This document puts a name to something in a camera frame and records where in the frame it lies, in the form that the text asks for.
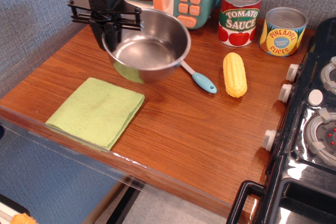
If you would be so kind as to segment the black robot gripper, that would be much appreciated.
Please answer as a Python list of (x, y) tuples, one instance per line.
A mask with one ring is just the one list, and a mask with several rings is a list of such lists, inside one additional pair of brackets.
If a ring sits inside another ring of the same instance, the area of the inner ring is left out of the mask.
[[(71, 19), (75, 23), (89, 24), (102, 50), (114, 51), (121, 41), (121, 30), (142, 30), (141, 9), (124, 0), (70, 0)], [(105, 43), (102, 42), (104, 25)]]

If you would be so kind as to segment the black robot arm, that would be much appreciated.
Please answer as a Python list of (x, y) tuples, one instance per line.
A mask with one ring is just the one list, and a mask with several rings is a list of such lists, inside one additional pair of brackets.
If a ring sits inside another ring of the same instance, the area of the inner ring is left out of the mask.
[(125, 0), (70, 0), (71, 19), (88, 24), (99, 47), (114, 51), (121, 42), (121, 30), (142, 30), (141, 8)]

